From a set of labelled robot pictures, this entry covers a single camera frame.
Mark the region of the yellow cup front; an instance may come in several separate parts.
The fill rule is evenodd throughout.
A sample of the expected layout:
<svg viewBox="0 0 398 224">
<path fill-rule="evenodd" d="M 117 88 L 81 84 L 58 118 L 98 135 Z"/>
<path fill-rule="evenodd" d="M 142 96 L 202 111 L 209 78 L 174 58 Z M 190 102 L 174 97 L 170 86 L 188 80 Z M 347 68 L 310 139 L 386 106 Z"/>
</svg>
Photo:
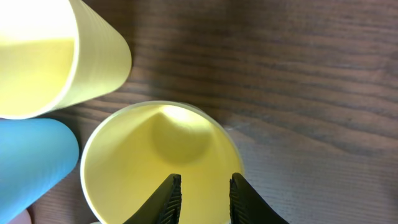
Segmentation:
<svg viewBox="0 0 398 224">
<path fill-rule="evenodd" d="M 198 108 L 145 101 L 106 118 L 83 150 L 80 179 L 101 223 L 122 223 L 170 175 L 182 178 L 181 223 L 229 223 L 229 181 L 244 166 L 225 129 Z"/>
</svg>

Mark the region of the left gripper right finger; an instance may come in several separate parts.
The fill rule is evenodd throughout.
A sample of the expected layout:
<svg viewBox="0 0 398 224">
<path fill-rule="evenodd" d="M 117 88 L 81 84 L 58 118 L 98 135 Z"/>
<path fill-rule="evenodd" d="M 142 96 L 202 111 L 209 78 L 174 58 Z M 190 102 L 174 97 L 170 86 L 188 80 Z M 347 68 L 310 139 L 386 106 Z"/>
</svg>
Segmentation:
<svg viewBox="0 0 398 224">
<path fill-rule="evenodd" d="M 229 199 L 231 224 L 289 224 L 240 173 L 229 181 Z"/>
</svg>

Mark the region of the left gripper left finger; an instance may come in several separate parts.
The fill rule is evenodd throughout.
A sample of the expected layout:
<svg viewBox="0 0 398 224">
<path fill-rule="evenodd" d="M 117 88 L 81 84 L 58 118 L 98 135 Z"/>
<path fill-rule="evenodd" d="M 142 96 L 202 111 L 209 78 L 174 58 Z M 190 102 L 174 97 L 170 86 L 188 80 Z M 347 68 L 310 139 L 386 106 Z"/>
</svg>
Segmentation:
<svg viewBox="0 0 398 224">
<path fill-rule="evenodd" d="M 182 208 L 181 175 L 170 174 L 124 224 L 178 224 Z"/>
</svg>

